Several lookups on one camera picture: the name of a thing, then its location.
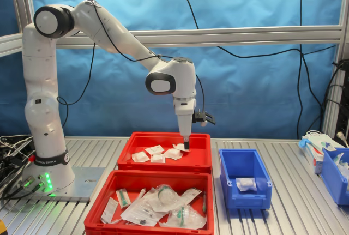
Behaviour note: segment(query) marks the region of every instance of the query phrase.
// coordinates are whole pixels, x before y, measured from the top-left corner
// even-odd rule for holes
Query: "red plastic bin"
[[[164,150],[173,148],[172,144],[183,143],[179,133],[134,132],[126,143],[118,159],[120,170],[143,171],[182,171],[211,173],[211,141],[208,134],[193,133],[189,138],[189,152],[183,152],[178,160],[166,158],[166,163],[134,162],[132,154],[145,151],[146,148],[161,145]]]
[[[108,203],[110,197],[117,201],[115,191],[121,188],[126,188],[131,202],[133,202],[141,189],[150,188],[161,184],[170,185],[179,195],[190,188],[198,188],[201,191],[206,191],[206,206],[207,206],[207,223],[200,230],[189,230],[184,228],[167,228],[160,227],[156,224],[155,227],[133,226],[126,225],[126,221],[122,220],[117,224],[103,224],[100,217]],[[190,205],[197,210],[202,216],[203,193],[196,197]],[[113,220],[119,219],[123,210],[120,206],[117,207]],[[168,215],[165,215],[160,222],[166,222]],[[154,172],[154,171],[127,171],[115,170],[110,173],[101,192],[92,205],[84,225],[86,235],[148,235],[148,234],[165,234],[165,235],[186,235],[186,234],[214,234],[214,219],[213,219],[213,199],[212,199],[212,179],[207,173],[187,173],[187,172]]]

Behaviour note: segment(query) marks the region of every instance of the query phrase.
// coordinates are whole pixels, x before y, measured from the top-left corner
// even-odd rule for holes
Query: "grooved aluminum table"
[[[71,163],[105,167],[90,203],[21,199],[0,207],[9,234],[84,234],[83,221],[127,137],[67,137]],[[212,139],[216,235],[349,234],[349,207],[338,207],[294,140]],[[227,210],[220,184],[219,148],[256,148],[272,178],[269,210]]]

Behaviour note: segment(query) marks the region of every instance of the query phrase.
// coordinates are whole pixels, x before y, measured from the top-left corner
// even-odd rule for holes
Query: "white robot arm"
[[[84,32],[108,52],[121,53],[126,58],[124,54],[131,55],[139,61],[149,70],[146,87],[152,94],[172,93],[186,149],[192,119],[200,117],[200,113],[193,116],[196,78],[191,60],[163,61],[95,0],[85,0],[75,8],[60,4],[41,7],[35,13],[34,24],[24,28],[22,55],[28,95],[25,115],[36,149],[34,163],[24,171],[23,179],[32,176],[47,180],[49,176],[50,182],[43,181],[39,190],[42,194],[64,188],[74,180],[58,113],[56,42],[77,31]]]

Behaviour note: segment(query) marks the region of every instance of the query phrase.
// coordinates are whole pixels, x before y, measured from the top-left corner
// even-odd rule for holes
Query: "blue curtain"
[[[81,0],[33,0],[75,6]],[[195,28],[185,0],[98,0],[129,30]],[[299,0],[190,0],[200,28],[299,25]],[[337,25],[341,0],[303,0],[304,25]],[[331,45],[303,45],[311,52]],[[259,55],[299,45],[237,46],[237,55]],[[299,53],[239,59],[216,47],[152,49],[168,56],[191,58],[205,92],[205,110],[217,125],[193,125],[193,132],[212,137],[296,138],[300,112],[297,95]],[[92,49],[58,49],[59,94],[67,102],[81,94]],[[312,90],[323,99],[332,71],[334,48],[306,55]],[[20,54],[0,59],[0,133],[28,131],[25,84]],[[79,103],[69,108],[66,135],[127,136],[134,131],[178,131],[171,96],[153,96],[145,88],[148,71],[120,55],[96,49],[91,82]],[[197,84],[197,106],[202,95]],[[320,114],[302,66],[300,134]],[[60,107],[61,120],[65,107]]]

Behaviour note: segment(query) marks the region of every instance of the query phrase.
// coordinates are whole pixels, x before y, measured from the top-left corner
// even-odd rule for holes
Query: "blue plastic bin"
[[[349,162],[349,149],[336,148],[335,152],[323,150],[323,163],[321,178],[325,183],[328,192],[331,194],[334,202],[338,205],[349,205],[349,192],[347,192],[348,181],[338,170],[333,159],[341,153],[344,153],[341,160]]]
[[[227,208],[269,209],[272,182],[256,149],[220,149],[222,183]],[[236,178],[255,178],[257,191],[240,191]]]

